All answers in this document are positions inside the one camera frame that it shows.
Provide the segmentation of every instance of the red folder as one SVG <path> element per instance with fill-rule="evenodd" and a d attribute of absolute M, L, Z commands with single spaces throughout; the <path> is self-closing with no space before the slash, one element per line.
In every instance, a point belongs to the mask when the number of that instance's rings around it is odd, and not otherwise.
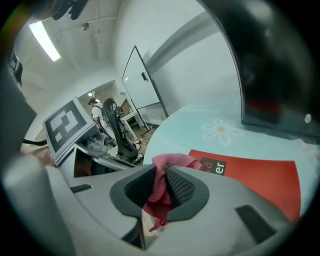
<path fill-rule="evenodd" d="M 291 221 L 300 216 L 301 194 L 294 161 L 239 158 L 191 150 L 205 172 L 235 179 L 276 205 Z"/>

